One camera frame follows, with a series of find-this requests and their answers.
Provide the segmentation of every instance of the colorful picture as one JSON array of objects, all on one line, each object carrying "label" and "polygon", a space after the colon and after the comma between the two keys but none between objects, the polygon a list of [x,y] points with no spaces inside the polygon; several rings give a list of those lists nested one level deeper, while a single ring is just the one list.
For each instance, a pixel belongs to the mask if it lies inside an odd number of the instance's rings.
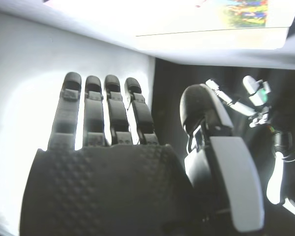
[{"label": "colorful picture", "polygon": [[268,0],[227,0],[223,21],[231,28],[265,27]]}]

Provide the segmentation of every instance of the textured grip surface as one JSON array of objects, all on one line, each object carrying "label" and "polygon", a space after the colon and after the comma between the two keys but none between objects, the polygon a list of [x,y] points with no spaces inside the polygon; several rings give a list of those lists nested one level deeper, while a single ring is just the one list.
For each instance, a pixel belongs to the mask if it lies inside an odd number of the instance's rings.
[{"label": "textured grip surface", "polygon": [[170,146],[38,150],[21,236],[191,235],[192,187]]}]

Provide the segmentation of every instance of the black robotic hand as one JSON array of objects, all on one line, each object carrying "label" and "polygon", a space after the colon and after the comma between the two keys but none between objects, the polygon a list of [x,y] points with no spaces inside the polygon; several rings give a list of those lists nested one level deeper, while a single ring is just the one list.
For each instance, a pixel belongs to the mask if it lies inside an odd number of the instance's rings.
[{"label": "black robotic hand", "polygon": [[[66,75],[48,150],[37,151],[29,174],[20,236],[201,235],[203,222],[224,213],[239,232],[262,228],[256,168],[241,138],[232,137],[232,123],[208,87],[191,86],[181,99],[181,122],[190,137],[186,170],[169,145],[159,145],[135,79],[125,83],[135,141],[118,78],[107,76],[104,89],[106,100],[100,80],[87,78],[83,148],[75,151],[81,77]],[[104,125],[110,126],[109,143]]]}]

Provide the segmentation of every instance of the dark background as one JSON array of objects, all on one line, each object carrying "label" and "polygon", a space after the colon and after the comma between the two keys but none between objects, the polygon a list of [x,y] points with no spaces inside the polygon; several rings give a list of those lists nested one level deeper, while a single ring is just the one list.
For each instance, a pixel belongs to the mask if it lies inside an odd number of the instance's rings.
[{"label": "dark background", "polygon": [[[295,147],[295,70],[178,65],[157,59],[152,105],[155,130],[161,144],[170,144],[174,148],[182,165],[187,156],[187,135],[179,117],[183,91],[190,85],[216,79],[228,95],[246,97],[248,94],[242,85],[246,75],[269,82],[272,90],[269,103],[284,115],[282,123],[291,130]],[[241,101],[252,106],[248,99]],[[272,205],[266,198],[267,182],[274,167],[271,132],[266,125],[249,128],[247,117],[230,108],[227,111],[233,121],[235,135],[245,140],[258,169],[265,202],[264,232],[269,236],[295,236],[295,216],[282,206]],[[295,179],[295,162],[289,164],[286,172]]]}]

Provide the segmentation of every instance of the white wall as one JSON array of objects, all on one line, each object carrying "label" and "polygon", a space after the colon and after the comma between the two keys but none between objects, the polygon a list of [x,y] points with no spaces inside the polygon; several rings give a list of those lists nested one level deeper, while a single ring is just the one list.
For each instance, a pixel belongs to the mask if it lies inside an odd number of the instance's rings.
[{"label": "white wall", "polygon": [[136,78],[151,105],[155,58],[0,14],[0,224],[17,234],[35,151],[45,146],[69,71]]}]

